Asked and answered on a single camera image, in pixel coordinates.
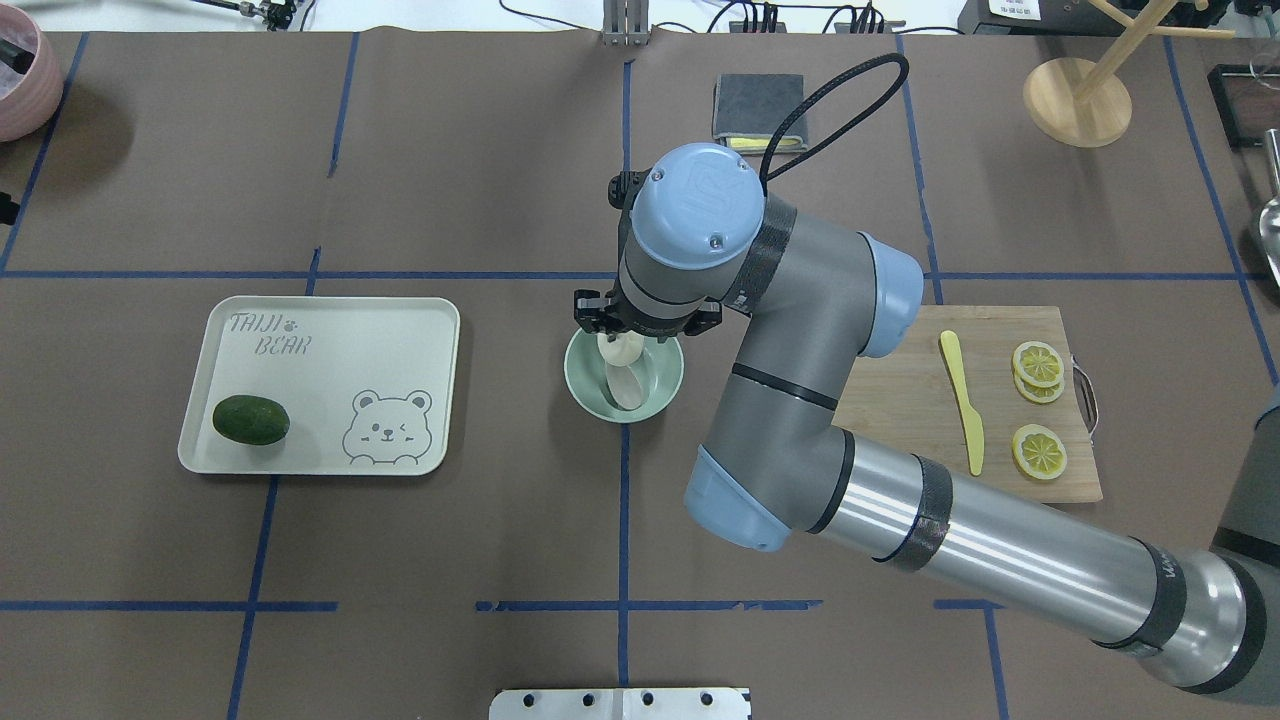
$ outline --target cutting board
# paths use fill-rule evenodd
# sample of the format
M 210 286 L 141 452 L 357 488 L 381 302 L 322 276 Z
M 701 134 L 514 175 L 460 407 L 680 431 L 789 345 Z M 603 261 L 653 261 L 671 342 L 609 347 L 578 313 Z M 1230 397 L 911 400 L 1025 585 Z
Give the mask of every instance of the cutting board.
M 938 346 L 938 334 L 945 329 L 960 336 L 969 400 L 982 414 L 986 430 L 986 457 L 978 480 L 1038 502 L 1102 500 L 1093 443 L 1076 404 L 1070 368 L 1062 396 L 1048 405 L 1024 400 L 1014 386 L 1014 348 L 1029 340 L 1051 345 L 1070 365 L 1071 348 L 1057 307 L 920 307 L 915 324 L 892 355 L 854 363 L 833 424 L 937 460 L 952 474 L 968 474 L 960 410 Z M 1028 423 L 1050 428 L 1066 443 L 1066 471 L 1056 480 L 1032 480 L 1014 464 L 1014 432 Z

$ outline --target pink cup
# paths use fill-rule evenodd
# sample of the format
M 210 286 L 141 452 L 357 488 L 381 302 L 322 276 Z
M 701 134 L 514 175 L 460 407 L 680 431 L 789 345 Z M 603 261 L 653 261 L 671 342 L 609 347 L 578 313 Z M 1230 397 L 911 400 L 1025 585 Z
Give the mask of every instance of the pink cup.
M 22 42 L 31 35 L 36 36 L 35 47 Z M 9 142 L 35 132 L 54 117 L 58 101 L 63 99 L 63 70 L 49 38 L 18 8 L 0 5 L 0 36 L 36 54 L 36 61 L 18 85 L 8 91 L 0 90 L 0 142 Z M 4 65 L 0 65 L 0 72 L 13 74 Z

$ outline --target avocado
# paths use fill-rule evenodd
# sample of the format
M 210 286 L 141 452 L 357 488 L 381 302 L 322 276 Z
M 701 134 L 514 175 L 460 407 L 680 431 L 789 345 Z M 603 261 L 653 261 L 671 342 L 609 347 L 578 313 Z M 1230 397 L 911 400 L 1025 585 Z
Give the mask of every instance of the avocado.
M 233 395 L 214 407 L 214 429 L 244 445 L 271 445 L 289 432 L 289 414 L 274 400 Z

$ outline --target mint green bowl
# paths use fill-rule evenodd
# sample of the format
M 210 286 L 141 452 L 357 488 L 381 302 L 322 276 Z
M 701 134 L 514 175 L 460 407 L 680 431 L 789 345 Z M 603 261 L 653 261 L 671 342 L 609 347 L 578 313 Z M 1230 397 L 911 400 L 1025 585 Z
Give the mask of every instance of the mint green bowl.
M 596 347 L 595 336 L 580 329 L 564 351 L 564 384 L 570 395 L 584 410 L 611 423 L 648 420 L 669 405 L 685 380 L 685 354 L 676 338 L 659 343 L 657 338 L 646 337 L 644 352 L 631 368 L 646 396 L 640 407 L 621 410 L 611 401 L 604 379 L 604 357 Z

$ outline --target bear drawing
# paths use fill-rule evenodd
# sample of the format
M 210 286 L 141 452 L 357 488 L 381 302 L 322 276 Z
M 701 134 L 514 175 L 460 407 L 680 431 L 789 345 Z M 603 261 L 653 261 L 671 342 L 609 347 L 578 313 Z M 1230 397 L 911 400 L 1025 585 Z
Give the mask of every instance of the bear drawing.
M 352 465 L 417 465 L 417 459 L 431 447 L 431 430 L 426 427 L 431 396 L 426 392 L 383 398 L 366 389 L 351 406 L 356 416 L 342 436 L 342 448 Z

